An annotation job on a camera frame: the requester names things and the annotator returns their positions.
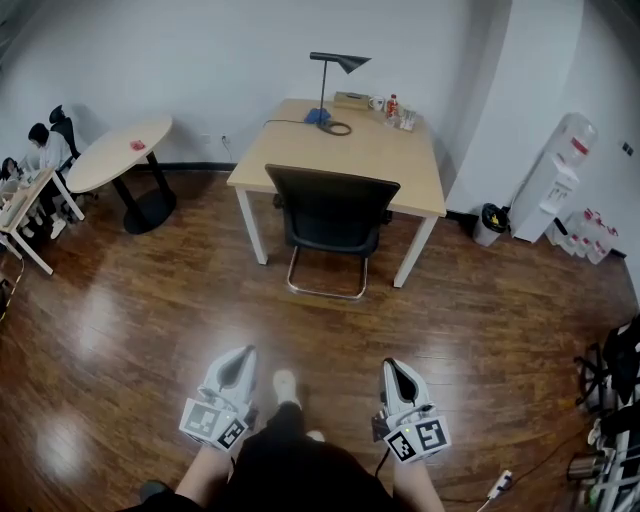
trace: chair leg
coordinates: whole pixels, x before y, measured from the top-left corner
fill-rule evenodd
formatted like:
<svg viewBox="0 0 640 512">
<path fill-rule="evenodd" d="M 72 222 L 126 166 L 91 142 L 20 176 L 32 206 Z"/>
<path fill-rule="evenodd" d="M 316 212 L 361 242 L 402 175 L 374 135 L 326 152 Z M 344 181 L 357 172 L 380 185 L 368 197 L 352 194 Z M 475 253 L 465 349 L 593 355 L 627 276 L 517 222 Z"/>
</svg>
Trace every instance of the chair leg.
<svg viewBox="0 0 640 512">
<path fill-rule="evenodd" d="M 365 290 L 367 289 L 367 267 L 369 264 L 369 258 L 360 258 L 360 291 L 357 295 L 340 295 L 337 293 L 326 293 L 319 292 L 316 290 L 307 290 L 305 288 L 300 288 L 292 283 L 293 273 L 296 268 L 296 263 L 298 263 L 298 254 L 300 251 L 300 247 L 296 247 L 293 250 L 293 256 L 291 257 L 291 263 L 289 264 L 289 273 L 287 274 L 287 284 L 289 288 L 291 288 L 295 293 L 304 293 L 307 295 L 319 295 L 321 297 L 331 297 L 334 299 L 347 299 L 347 300 L 358 300 L 360 297 L 364 295 Z"/>
</svg>

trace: person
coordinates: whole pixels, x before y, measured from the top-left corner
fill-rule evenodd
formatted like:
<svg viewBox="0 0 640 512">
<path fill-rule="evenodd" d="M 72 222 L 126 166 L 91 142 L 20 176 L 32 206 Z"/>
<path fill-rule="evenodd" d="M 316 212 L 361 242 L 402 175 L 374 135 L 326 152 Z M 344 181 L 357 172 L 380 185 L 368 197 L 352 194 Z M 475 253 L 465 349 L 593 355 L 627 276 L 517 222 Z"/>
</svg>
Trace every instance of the person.
<svg viewBox="0 0 640 512">
<path fill-rule="evenodd" d="M 394 496 L 347 451 L 305 434 L 296 380 L 276 372 L 278 411 L 245 440 L 231 478 L 229 454 L 203 446 L 174 491 L 158 481 L 140 490 L 129 512 L 337 511 L 444 512 L 423 462 L 394 467 Z"/>
<path fill-rule="evenodd" d="M 18 166 L 18 162 L 16 162 L 13 158 L 5 158 L 2 162 L 2 169 L 0 170 L 0 188 L 4 187 L 5 183 L 9 180 L 20 181 L 24 175 L 24 172 Z M 29 208 L 27 215 L 25 215 L 20 221 L 20 231 L 27 238 L 33 238 L 35 233 L 29 227 L 29 219 L 35 220 L 38 226 L 42 226 L 44 224 L 42 217 L 38 211 L 37 201 Z"/>
<path fill-rule="evenodd" d="M 61 174 L 65 167 L 70 166 L 71 149 L 64 137 L 56 132 L 50 132 L 42 123 L 33 125 L 29 131 L 29 140 L 35 144 L 40 153 L 39 169 L 53 168 L 58 172 L 60 181 L 65 183 L 64 176 Z M 58 187 L 55 183 L 49 181 L 40 192 L 40 203 L 46 215 L 51 217 L 53 222 L 51 230 L 51 239 L 58 237 L 60 232 L 67 226 L 64 219 L 60 218 L 53 199 L 60 195 Z"/>
</svg>

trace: box on desk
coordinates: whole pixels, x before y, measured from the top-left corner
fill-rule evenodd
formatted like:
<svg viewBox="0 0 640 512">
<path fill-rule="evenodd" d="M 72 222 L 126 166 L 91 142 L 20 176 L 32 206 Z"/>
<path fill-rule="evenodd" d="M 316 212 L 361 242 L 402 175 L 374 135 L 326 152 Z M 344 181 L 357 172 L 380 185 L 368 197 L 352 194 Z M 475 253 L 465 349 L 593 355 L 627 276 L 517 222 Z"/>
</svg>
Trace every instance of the box on desk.
<svg viewBox="0 0 640 512">
<path fill-rule="evenodd" d="M 333 106 L 353 110 L 369 110 L 369 96 L 357 92 L 338 91 L 333 97 Z"/>
</svg>

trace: chair seat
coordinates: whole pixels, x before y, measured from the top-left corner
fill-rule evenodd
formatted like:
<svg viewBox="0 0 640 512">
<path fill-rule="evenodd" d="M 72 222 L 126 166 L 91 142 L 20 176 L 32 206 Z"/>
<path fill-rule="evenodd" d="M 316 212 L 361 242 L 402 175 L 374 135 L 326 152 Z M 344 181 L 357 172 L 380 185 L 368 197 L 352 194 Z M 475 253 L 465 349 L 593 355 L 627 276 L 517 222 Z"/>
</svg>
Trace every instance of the chair seat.
<svg viewBox="0 0 640 512">
<path fill-rule="evenodd" d="M 290 245 L 362 257 L 369 256 L 378 247 L 378 230 L 371 236 L 370 222 L 335 222 L 303 213 L 296 215 L 294 222 L 291 236 L 287 237 Z"/>
</svg>

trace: trash can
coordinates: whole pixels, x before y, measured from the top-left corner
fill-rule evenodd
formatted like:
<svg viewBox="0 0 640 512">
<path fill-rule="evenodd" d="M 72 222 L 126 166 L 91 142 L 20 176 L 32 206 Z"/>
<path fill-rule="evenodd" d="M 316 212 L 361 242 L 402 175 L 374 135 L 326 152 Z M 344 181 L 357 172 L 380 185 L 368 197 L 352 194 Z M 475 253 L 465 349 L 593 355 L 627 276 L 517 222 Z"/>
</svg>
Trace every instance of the trash can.
<svg viewBox="0 0 640 512">
<path fill-rule="evenodd" d="M 489 247 L 507 229 L 507 214 L 495 204 L 486 203 L 473 229 L 473 239 L 477 244 Z"/>
</svg>

